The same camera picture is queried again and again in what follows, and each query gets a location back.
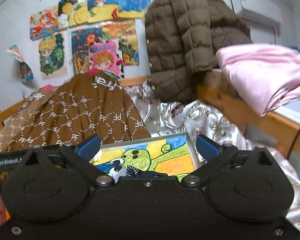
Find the green cartoon character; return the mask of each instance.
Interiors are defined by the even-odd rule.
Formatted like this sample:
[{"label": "green cartoon character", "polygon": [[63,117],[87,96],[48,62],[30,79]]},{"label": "green cartoon character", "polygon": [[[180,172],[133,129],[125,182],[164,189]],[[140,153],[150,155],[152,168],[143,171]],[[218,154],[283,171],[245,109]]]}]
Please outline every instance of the green cartoon character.
[{"label": "green cartoon character", "polygon": [[[181,157],[183,155],[189,154],[189,149],[187,144],[182,145],[181,147],[171,150],[170,144],[165,144],[161,148],[162,154],[154,159],[151,159],[150,154],[147,150],[143,149],[129,149],[125,151],[121,157],[115,158],[107,163],[97,165],[98,168],[104,165],[111,165],[113,168],[108,170],[103,170],[108,173],[110,176],[114,176],[116,172],[121,171],[122,167],[127,167],[131,165],[142,171],[155,171],[155,168],[159,163]],[[178,180],[181,181],[188,173],[175,175]]]}]

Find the black cable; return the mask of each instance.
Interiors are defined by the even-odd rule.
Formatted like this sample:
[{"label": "black cable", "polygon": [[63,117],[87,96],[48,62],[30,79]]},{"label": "black cable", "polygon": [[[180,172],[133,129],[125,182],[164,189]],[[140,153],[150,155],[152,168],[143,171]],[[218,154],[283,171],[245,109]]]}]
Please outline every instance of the black cable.
[{"label": "black cable", "polygon": [[294,137],[293,142],[292,142],[292,144],[291,144],[291,146],[290,146],[290,149],[289,149],[289,152],[288,152],[288,156],[287,156],[287,160],[290,158],[291,152],[292,152],[292,150],[293,150],[293,147],[294,147],[294,145],[295,145],[295,143],[296,143],[296,141],[297,141],[299,135],[300,135],[300,128],[299,128],[299,130],[298,130],[296,136]]}]

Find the brown patterned blanket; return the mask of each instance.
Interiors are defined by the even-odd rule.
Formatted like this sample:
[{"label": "brown patterned blanket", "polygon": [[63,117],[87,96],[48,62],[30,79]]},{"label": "brown patterned blanket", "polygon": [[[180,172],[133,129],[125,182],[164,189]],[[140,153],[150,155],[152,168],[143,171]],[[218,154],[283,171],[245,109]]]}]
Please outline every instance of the brown patterned blanket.
[{"label": "brown patterned blanket", "polygon": [[34,145],[103,144],[150,137],[130,96],[103,72],[75,75],[55,91],[39,90],[0,132],[0,152]]}]

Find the silver patterned bedsheet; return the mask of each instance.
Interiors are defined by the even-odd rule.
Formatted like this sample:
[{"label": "silver patterned bedsheet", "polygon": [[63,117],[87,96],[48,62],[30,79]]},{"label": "silver patterned bedsheet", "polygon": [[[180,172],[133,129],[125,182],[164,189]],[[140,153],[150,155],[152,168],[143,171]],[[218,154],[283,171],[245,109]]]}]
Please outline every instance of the silver patterned bedsheet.
[{"label": "silver patterned bedsheet", "polygon": [[[204,134],[213,141],[224,145],[232,144],[239,150],[252,150],[255,146],[244,138],[236,125],[231,124],[223,114],[200,101],[188,105],[177,102],[161,103],[153,99],[153,90],[149,82],[143,85],[125,88],[137,107],[146,128],[152,137],[164,136],[187,131],[195,145],[199,134]],[[287,219],[300,230],[300,180],[292,165],[274,148],[267,147],[290,180],[295,196]]]}]

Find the brown puffer jacket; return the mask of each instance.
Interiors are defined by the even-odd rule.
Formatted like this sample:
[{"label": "brown puffer jacket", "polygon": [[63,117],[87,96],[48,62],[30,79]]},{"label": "brown puffer jacket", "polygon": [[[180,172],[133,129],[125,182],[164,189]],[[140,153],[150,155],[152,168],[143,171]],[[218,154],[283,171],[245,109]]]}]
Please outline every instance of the brown puffer jacket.
[{"label": "brown puffer jacket", "polygon": [[223,0],[154,0],[145,18],[151,84],[162,102],[193,101],[199,73],[218,65],[216,51],[252,42]]}]

